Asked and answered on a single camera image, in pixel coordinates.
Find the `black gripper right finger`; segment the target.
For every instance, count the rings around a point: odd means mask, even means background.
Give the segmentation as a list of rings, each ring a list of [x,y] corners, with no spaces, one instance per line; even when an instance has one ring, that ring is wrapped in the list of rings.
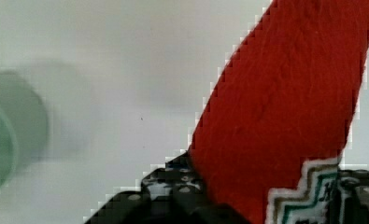
[[[339,171],[328,224],[369,224],[369,171]]]

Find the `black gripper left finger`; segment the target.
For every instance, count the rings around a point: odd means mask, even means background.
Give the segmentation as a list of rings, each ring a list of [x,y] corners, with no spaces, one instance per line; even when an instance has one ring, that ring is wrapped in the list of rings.
[[[146,175],[140,190],[114,195],[84,224],[250,224],[226,203],[213,203],[187,152]]]

